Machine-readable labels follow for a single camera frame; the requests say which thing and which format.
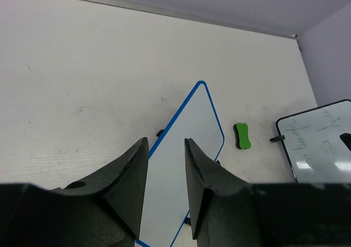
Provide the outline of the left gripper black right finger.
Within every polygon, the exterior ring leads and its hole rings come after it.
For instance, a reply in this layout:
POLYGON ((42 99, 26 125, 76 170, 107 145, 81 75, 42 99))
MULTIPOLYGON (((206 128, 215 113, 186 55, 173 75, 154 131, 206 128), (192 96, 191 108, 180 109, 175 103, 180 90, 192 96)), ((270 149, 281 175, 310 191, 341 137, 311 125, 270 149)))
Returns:
POLYGON ((185 139, 190 222, 195 240, 251 240, 251 186, 185 139))

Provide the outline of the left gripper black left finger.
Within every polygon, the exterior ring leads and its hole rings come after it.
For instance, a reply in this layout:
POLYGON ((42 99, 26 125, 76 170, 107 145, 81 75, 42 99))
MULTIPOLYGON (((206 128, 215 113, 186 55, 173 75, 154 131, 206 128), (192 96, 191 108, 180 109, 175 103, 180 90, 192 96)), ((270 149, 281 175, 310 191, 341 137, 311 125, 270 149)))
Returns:
POLYGON ((148 160, 148 139, 142 137, 109 164, 65 188, 55 188, 52 191, 65 196, 96 200, 138 239, 148 160))

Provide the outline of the green whiteboard eraser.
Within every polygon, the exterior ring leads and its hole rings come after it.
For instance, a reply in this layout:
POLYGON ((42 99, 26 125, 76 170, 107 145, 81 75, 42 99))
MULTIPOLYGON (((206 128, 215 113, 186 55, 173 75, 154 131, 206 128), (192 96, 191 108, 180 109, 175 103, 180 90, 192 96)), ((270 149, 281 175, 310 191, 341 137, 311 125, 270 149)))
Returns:
POLYGON ((236 123, 233 125, 235 134, 236 148, 247 150, 251 148, 251 142, 248 133, 248 125, 246 123, 236 123))

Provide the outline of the blue framed whiteboard with writing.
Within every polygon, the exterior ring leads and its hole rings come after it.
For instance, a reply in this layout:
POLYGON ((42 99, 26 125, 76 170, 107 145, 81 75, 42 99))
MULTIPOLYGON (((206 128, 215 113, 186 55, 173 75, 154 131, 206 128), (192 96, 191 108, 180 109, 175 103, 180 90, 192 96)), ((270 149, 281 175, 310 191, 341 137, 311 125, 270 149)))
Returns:
POLYGON ((189 202, 184 140, 193 139, 212 160, 224 133, 205 81, 198 81, 149 151, 143 212, 136 246, 173 246, 189 202))

